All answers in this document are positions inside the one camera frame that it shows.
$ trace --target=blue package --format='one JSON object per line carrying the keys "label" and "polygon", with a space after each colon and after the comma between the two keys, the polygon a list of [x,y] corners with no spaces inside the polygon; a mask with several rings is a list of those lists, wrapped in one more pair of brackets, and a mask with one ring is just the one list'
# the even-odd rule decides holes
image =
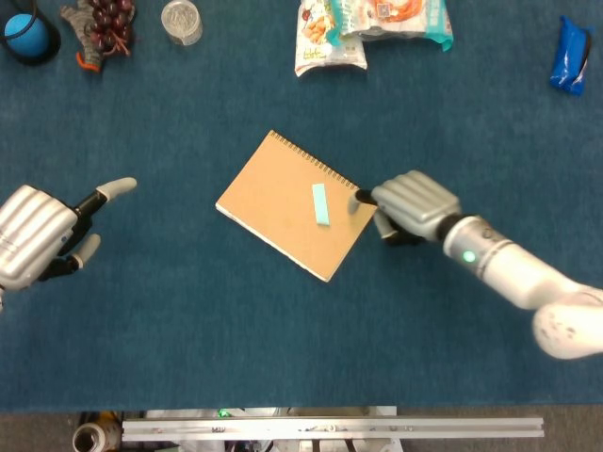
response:
{"label": "blue package", "polygon": [[584,90],[584,70],[591,50],[591,32],[562,16],[559,48],[555,55],[550,84],[580,96]]}

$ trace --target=robotic finger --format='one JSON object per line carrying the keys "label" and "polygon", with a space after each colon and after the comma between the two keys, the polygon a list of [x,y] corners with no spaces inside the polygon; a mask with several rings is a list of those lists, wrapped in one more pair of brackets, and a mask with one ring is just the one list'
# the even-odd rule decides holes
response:
{"label": "robotic finger", "polygon": [[55,258],[50,261],[48,267],[38,277],[38,281],[46,281],[59,276],[67,276],[84,268],[84,265],[90,260],[94,253],[101,246],[101,236],[92,234],[83,245],[66,258]]}

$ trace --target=plastic bag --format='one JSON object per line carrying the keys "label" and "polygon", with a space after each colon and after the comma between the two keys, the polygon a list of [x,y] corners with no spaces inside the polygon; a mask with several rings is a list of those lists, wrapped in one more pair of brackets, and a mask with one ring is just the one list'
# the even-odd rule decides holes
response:
{"label": "plastic bag", "polygon": [[365,49],[358,37],[340,37],[331,0],[302,0],[298,15],[295,74],[312,68],[351,64],[367,68]]}
{"label": "plastic bag", "polygon": [[591,33],[562,16],[562,30],[550,84],[580,96],[584,91],[584,70],[591,50]]}
{"label": "plastic bag", "polygon": [[454,41],[444,0],[334,0],[341,34],[363,40],[426,38],[446,52]]}

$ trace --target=notebook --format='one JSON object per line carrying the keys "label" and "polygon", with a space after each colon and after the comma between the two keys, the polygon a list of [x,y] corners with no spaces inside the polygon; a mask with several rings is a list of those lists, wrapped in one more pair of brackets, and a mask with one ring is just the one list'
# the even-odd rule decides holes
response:
{"label": "notebook", "polygon": [[[324,184],[329,226],[317,224],[313,186]],[[316,277],[328,282],[375,207],[348,214],[358,187],[270,131],[216,207]]]}

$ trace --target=robotic hand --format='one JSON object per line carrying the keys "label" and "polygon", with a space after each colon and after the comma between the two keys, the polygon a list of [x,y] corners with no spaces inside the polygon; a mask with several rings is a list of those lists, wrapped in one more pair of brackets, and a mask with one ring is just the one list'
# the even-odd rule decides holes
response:
{"label": "robotic hand", "polygon": [[98,186],[74,208],[32,186],[15,191],[0,208],[0,296],[83,268],[101,244],[99,235],[64,256],[84,239],[92,215],[136,185],[136,179],[126,177]]}
{"label": "robotic hand", "polygon": [[568,279],[477,216],[461,214],[456,196],[410,171],[350,199],[377,205],[374,221],[391,245],[443,243],[444,253],[522,309],[537,310],[533,332],[553,357],[603,352],[603,291]]}

